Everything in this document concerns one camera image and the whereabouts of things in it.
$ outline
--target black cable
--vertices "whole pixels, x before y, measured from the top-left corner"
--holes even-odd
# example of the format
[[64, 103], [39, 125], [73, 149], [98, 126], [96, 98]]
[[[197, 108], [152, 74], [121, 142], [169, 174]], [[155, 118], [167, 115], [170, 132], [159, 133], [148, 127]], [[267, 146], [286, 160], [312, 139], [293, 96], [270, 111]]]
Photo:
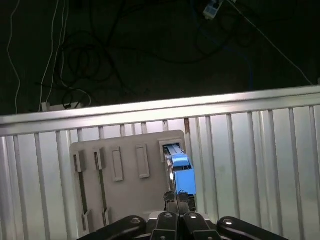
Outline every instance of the black cable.
[[[59, 88], [60, 90], [65, 90], [65, 94], [63, 95], [61, 100], [65, 108], [70, 107], [71, 101], [73, 101], [74, 99], [73, 93], [78, 90], [86, 92], [92, 99], [94, 99], [98, 103], [98, 101], [94, 98], [93, 93], [98, 90], [103, 90], [105, 88], [104, 83], [107, 83], [113, 76], [115, 79], [117, 79], [119, 87], [111, 87], [109, 86], [110, 84], [108, 84], [108, 89], [118, 92], [121, 98], [136, 94], [130, 87], [128, 87], [124, 83], [123, 79], [121, 78], [120, 72], [117, 69], [115, 61], [107, 50], [107, 46], [108, 44], [110, 44], [112, 36], [117, 27], [119, 16], [123, 8], [125, 7], [125, 3], [126, 1], [123, 0], [120, 5], [117, 17], [107, 38], [107, 43], [103, 43], [103, 41], [97, 37], [93, 20], [92, 0], [89, 1], [89, 18], [91, 32], [78, 31], [76, 33], [68, 35], [64, 40], [62, 46], [58, 51], [57, 64], [54, 69], [54, 82], [57, 88]], [[67, 70], [72, 75], [71, 78], [68, 77], [62, 79], [60, 77], [63, 53], [66, 56], [65, 62], [67, 65]], [[108, 63], [110, 68], [109, 73], [105, 72], [106, 66], [104, 66], [104, 63], [106, 62]], [[79, 87], [82, 83], [84, 83], [84, 81], [89, 81], [94, 88], [94, 91], [87, 89], [84, 90]], [[87, 98], [87, 95], [84, 95], [78, 101], [76, 107], [78, 107], [85, 98]]]

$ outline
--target metal fence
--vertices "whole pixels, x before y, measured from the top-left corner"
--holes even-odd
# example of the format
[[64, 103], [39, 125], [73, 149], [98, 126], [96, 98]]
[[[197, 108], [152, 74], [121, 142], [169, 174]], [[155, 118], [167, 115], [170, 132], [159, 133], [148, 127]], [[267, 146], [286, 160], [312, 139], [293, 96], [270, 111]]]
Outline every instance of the metal fence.
[[78, 236], [69, 146], [182, 130], [197, 205], [290, 240], [320, 238], [320, 87], [0, 117], [0, 239]]

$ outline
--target vertical metal bar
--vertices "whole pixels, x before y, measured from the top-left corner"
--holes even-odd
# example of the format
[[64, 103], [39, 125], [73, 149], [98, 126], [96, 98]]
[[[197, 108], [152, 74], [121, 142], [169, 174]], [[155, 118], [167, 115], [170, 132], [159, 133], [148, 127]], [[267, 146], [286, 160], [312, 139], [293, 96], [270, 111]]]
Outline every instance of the vertical metal bar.
[[239, 189], [238, 189], [238, 178], [237, 178], [235, 139], [234, 139], [234, 130], [233, 130], [231, 114], [226, 115], [226, 121], [228, 126], [228, 137], [229, 137], [229, 145], [230, 145], [230, 159], [231, 159], [231, 170], [232, 170], [232, 185], [233, 185], [235, 217], [240, 219], [240, 201], [239, 201]]
[[206, 128], [206, 134], [207, 134], [207, 141], [208, 141], [208, 152], [211, 162], [211, 169], [212, 169], [212, 188], [213, 188], [213, 207], [214, 207], [214, 219], [218, 220], [219, 217], [219, 204], [218, 204], [218, 188], [217, 188], [217, 177], [216, 177], [216, 162], [215, 162], [215, 156], [214, 156], [214, 142], [212, 137], [212, 123], [211, 123], [211, 117], [206, 116], [205, 117], [205, 128]]
[[268, 174], [268, 160], [267, 160], [267, 143], [266, 143], [266, 124], [263, 117], [263, 112], [259, 112], [259, 130], [260, 130], [260, 137], [261, 137], [261, 149], [262, 149], [262, 168], [264, 171], [264, 179], [265, 179], [265, 190], [266, 190], [266, 212], [268, 216], [268, 227], [270, 231], [273, 231], [273, 220], [270, 211], [270, 201], [271, 201], [271, 193], [270, 193], [270, 186], [269, 186], [269, 174]]
[[[201, 177], [202, 177], [202, 190], [203, 190], [203, 195], [205, 195], [206, 193], [206, 178], [205, 178], [205, 174], [204, 174], [204, 171], [205, 171], [205, 168], [204, 168], [204, 154], [203, 154], [203, 151], [202, 151], [202, 141], [201, 141], [201, 132], [200, 132], [200, 120], [199, 118], [197, 117], [195, 119], [195, 125], [196, 125], [196, 135], [197, 135], [197, 139], [198, 139], [198, 142], [199, 142], [199, 153], [200, 153], [200, 166], [201, 166]], [[203, 205], [204, 205], [204, 213], [205, 214], [208, 214], [208, 208], [207, 208], [207, 200], [206, 198], [204, 197], [203, 198]]]
[[17, 135], [13, 136], [13, 145], [14, 145], [16, 172], [17, 172], [17, 178], [18, 178], [17, 179], [18, 180], [18, 189], [19, 189], [20, 203], [21, 203], [23, 236], [24, 236], [24, 240], [29, 240], [28, 220], [27, 220], [27, 206], [26, 206], [26, 200], [25, 200], [23, 176], [22, 176], [22, 166], [21, 166], [21, 158], [20, 158], [19, 139], [18, 139]]
[[47, 196], [46, 196], [46, 188], [45, 188], [45, 175], [44, 175], [44, 167], [43, 167], [42, 154], [41, 154], [39, 133], [34, 134], [34, 140], [35, 140], [36, 160], [37, 160], [38, 173], [39, 173], [40, 195], [41, 195], [41, 203], [42, 203], [45, 239], [50, 240], [51, 236], [50, 236], [49, 214], [48, 214]]
[[99, 127], [99, 138], [100, 139], [105, 139], [105, 131], [104, 131], [104, 127], [103, 126]]
[[6, 138], [1, 137], [0, 140], [1, 140], [0, 141], [0, 240], [5, 240], [7, 239], [7, 234], [6, 234], [6, 228], [5, 228], [5, 221], [2, 221], [2, 219], [4, 219], [3, 216], [5, 216], [6, 214], [5, 208], [9, 208], [9, 206], [6, 204], [8, 203], [8, 200], [6, 200], [8, 198], [6, 194], [7, 193], [6, 188], [8, 188], [8, 186], [5, 187], [5, 184], [6, 184], [5, 178], [7, 176], [7, 174], [5, 173], [6, 171], [5, 162], [8, 159], [8, 151], [6, 146]]
[[296, 204], [297, 204], [297, 211], [298, 211], [299, 233], [300, 233], [300, 240], [305, 240], [306, 237], [305, 237], [303, 208], [302, 208], [301, 189], [300, 189], [301, 186], [300, 186], [300, 175], [299, 175], [299, 164], [298, 164], [295, 115], [294, 115], [294, 110], [292, 108], [289, 109], [289, 119], [290, 119], [292, 157], [293, 157]]
[[257, 154], [256, 154], [256, 144], [255, 144], [255, 132], [254, 132], [254, 120], [252, 112], [248, 112], [248, 124], [249, 124], [249, 142], [252, 157], [252, 170], [253, 170], [253, 186], [255, 195], [255, 209], [256, 209], [256, 219], [258, 222], [258, 227], [262, 227], [262, 217], [261, 217], [261, 204], [260, 204], [260, 193], [259, 193], [259, 181], [258, 181], [258, 165], [257, 165]]
[[163, 121], [162, 121], [162, 127], [163, 127], [163, 131], [164, 131], [164, 132], [169, 131], [168, 120], [163, 120]]
[[10, 234], [12, 240], [17, 240], [18, 236], [18, 229], [17, 229], [17, 216], [16, 216], [16, 212], [19, 211], [18, 207], [15, 207], [15, 202], [14, 202], [14, 190], [13, 190], [13, 174], [12, 174], [12, 168], [13, 163], [14, 163], [14, 159], [9, 159], [9, 151], [8, 151], [8, 142], [7, 142], [7, 138], [6, 137], [1, 137], [1, 141], [2, 141], [2, 146], [3, 146], [3, 154], [4, 154], [4, 159], [3, 159], [3, 169], [6, 172], [6, 181], [7, 181], [7, 201], [8, 201], [8, 209], [6, 209], [7, 216], [10, 217], [11, 219], [11, 224], [9, 223], [9, 225], [7, 225], [5, 227], [6, 229], [6, 234], [7, 236]]
[[62, 146], [62, 137], [61, 137], [61, 131], [57, 131], [55, 133], [56, 138], [56, 147], [57, 147], [57, 154], [58, 154], [58, 164], [59, 164], [59, 175], [61, 180], [61, 190], [62, 190], [62, 199], [63, 199], [63, 212], [64, 212], [64, 218], [65, 218], [65, 227], [66, 227], [66, 239], [71, 238], [71, 226], [69, 221], [69, 216], [67, 213], [67, 198], [66, 198], [66, 192], [68, 189], [66, 188], [66, 178], [63, 174], [63, 146]]
[[312, 150], [313, 150], [313, 161], [314, 161], [314, 175], [315, 175], [315, 185], [316, 185], [316, 196], [318, 203], [318, 217], [320, 222], [320, 168], [319, 168], [319, 153], [318, 153], [318, 141], [317, 141], [317, 128], [316, 128], [316, 118], [315, 118], [315, 108], [311, 106], [310, 111], [310, 121], [311, 121], [311, 137], [312, 137]]
[[77, 129], [76, 132], [78, 133], [78, 142], [83, 142], [84, 141], [84, 135], [82, 132], [82, 129]]
[[142, 131], [142, 134], [147, 134], [148, 133], [147, 123], [145, 123], [145, 122], [141, 123], [141, 131]]
[[283, 216], [282, 216], [282, 207], [281, 207], [281, 197], [280, 197], [280, 181], [279, 181], [279, 169], [278, 169], [278, 157], [276, 150], [276, 134], [275, 134], [275, 120], [274, 113], [272, 110], [268, 111], [269, 122], [271, 127], [271, 144], [272, 144], [272, 165], [274, 168], [274, 184], [275, 184], [275, 199], [277, 207], [277, 218], [278, 218], [278, 228], [280, 236], [284, 236], [284, 225], [283, 225]]
[[5, 233], [2, 231], [2, 228], [3, 227], [2, 227], [2, 220], [1, 220], [1, 214], [0, 214], [0, 240], [4, 240], [5, 239], [5, 237], [4, 237]]
[[135, 124], [131, 124], [131, 129], [132, 129], [132, 135], [137, 135]]
[[126, 136], [125, 125], [120, 125], [120, 135], [121, 135], [121, 137], [125, 137]]
[[194, 164], [192, 147], [191, 147], [191, 134], [190, 134], [190, 121], [189, 118], [184, 119], [184, 130], [185, 130], [185, 150], [189, 155], [191, 163]]

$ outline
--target rectangular slot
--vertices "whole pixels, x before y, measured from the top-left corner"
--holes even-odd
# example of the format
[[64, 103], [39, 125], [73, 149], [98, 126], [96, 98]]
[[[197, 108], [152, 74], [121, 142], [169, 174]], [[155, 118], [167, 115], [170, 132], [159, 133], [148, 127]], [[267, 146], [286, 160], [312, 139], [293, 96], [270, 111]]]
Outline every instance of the rectangular slot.
[[103, 211], [106, 211], [107, 210], [107, 200], [106, 200], [106, 191], [105, 191], [105, 181], [104, 181], [102, 167], [101, 168], [99, 167], [99, 166], [101, 166], [101, 162], [99, 164], [99, 157], [98, 157], [97, 152], [94, 152], [94, 161], [95, 161], [96, 168], [98, 169], [98, 178], [99, 178], [99, 183], [100, 183], [100, 188], [101, 188], [101, 198], [102, 198], [102, 204], [103, 204]]
[[124, 172], [122, 167], [122, 159], [120, 147], [114, 147], [111, 149], [111, 157], [112, 157], [112, 175], [113, 181], [119, 182], [124, 180]]
[[74, 164], [74, 171], [77, 173], [78, 172], [78, 163], [77, 163], [77, 155], [73, 155], [73, 164]]
[[81, 193], [81, 202], [83, 214], [86, 214], [88, 211], [87, 198], [86, 198], [86, 189], [85, 189], [85, 180], [82, 172], [78, 173], [79, 184], [80, 184], [80, 193]]
[[145, 144], [135, 146], [136, 163], [141, 179], [150, 177], [147, 146]]
[[92, 218], [92, 215], [89, 217], [90, 213], [91, 213], [90, 211], [87, 211], [81, 216], [83, 232], [85, 233], [85, 235], [92, 232], [92, 227], [90, 226], [90, 222], [89, 222], [89, 218], [90, 219]]
[[73, 154], [74, 170], [76, 173], [83, 172], [85, 170], [85, 151], [80, 150]]
[[160, 158], [161, 162], [165, 162], [165, 154], [164, 154], [164, 146], [170, 144], [178, 144], [182, 149], [185, 148], [183, 141], [181, 138], [169, 138], [169, 139], [159, 139], [159, 146], [160, 146]]
[[93, 149], [93, 154], [94, 154], [94, 160], [96, 162], [96, 169], [97, 170], [102, 170], [105, 168], [105, 161], [104, 161], [104, 148], [100, 149]]

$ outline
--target gray plastic panel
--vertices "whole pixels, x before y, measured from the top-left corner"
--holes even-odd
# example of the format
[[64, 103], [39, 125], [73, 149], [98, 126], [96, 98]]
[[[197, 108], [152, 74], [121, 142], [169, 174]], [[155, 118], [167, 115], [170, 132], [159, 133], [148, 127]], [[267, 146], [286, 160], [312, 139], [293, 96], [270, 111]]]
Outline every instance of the gray plastic panel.
[[168, 182], [161, 147], [176, 141], [185, 148], [184, 135], [175, 130], [72, 144], [80, 232], [163, 211]]

